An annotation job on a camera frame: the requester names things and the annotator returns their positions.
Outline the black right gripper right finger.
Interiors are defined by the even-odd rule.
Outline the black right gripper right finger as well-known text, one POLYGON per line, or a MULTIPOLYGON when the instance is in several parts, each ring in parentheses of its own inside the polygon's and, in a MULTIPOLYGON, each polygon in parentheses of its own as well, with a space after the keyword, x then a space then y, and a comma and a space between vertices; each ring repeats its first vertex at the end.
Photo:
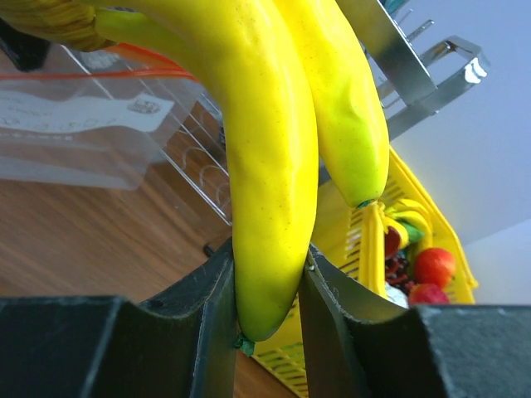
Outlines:
POLYGON ((530 309, 402 308, 309 249, 299 291, 313 397, 527 397, 530 309))

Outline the clear orange zip bag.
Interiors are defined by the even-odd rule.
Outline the clear orange zip bag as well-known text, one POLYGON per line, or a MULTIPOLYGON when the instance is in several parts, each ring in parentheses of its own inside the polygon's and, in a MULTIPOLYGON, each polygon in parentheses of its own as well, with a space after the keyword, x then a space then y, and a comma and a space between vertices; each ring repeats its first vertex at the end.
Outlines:
POLYGON ((133 190, 203 88, 108 51, 54 45, 39 70, 1 58, 1 176, 133 190))

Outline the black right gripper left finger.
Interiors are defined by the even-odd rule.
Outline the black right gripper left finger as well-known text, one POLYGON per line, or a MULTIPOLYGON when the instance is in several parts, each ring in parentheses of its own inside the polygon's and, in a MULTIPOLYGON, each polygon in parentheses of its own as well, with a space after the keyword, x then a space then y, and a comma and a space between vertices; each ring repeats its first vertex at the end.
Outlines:
POLYGON ((1 394, 230 397, 236 335, 230 243, 142 303, 3 298, 1 394))

